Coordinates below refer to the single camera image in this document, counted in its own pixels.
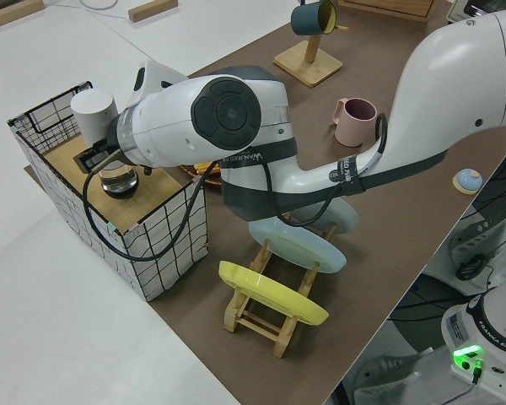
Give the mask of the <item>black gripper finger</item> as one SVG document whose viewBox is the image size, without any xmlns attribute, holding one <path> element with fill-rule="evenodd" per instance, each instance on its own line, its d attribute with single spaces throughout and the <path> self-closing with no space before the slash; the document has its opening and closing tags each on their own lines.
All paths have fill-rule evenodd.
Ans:
<svg viewBox="0 0 506 405">
<path fill-rule="evenodd" d="M 74 162 L 83 173 L 90 173 L 96 165 L 92 162 L 94 157 L 94 150 L 89 148 L 77 154 L 74 157 Z"/>
</svg>

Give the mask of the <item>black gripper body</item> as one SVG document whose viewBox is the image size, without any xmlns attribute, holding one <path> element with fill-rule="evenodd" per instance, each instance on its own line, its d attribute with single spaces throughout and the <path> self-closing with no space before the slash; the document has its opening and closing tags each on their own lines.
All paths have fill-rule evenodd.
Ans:
<svg viewBox="0 0 506 405">
<path fill-rule="evenodd" d="M 93 145 L 93 150 L 92 162 L 94 165 L 98 165 L 117 150 L 117 145 L 113 139 L 103 138 Z"/>
</svg>

